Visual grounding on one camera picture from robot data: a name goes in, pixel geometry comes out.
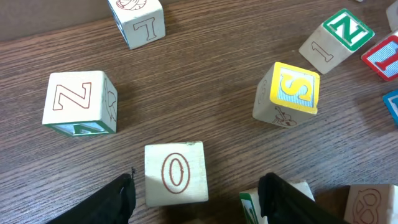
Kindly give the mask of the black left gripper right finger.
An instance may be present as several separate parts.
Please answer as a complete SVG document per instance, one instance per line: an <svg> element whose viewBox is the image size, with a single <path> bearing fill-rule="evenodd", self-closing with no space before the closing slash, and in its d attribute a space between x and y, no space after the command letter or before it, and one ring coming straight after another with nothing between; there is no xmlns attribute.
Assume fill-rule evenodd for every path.
<svg viewBox="0 0 398 224"><path fill-rule="evenodd" d="M273 172L259 179L257 192L269 224L348 224Z"/></svg>

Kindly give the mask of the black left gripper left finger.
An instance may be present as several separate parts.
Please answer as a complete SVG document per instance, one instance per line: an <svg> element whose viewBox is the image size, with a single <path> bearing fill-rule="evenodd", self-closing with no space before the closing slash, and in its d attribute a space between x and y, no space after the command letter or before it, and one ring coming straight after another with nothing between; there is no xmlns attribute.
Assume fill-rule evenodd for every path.
<svg viewBox="0 0 398 224"><path fill-rule="evenodd" d="M48 224L125 224L135 207L134 176L122 174Z"/></svg>

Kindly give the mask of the number 8 wooden block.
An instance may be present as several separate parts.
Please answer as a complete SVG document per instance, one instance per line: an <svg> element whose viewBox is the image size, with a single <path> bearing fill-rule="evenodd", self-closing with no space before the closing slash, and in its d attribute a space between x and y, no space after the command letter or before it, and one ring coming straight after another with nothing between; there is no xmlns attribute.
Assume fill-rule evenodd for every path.
<svg viewBox="0 0 398 224"><path fill-rule="evenodd" d="M353 224L397 224L397 186L351 185L344 220Z"/></svg>

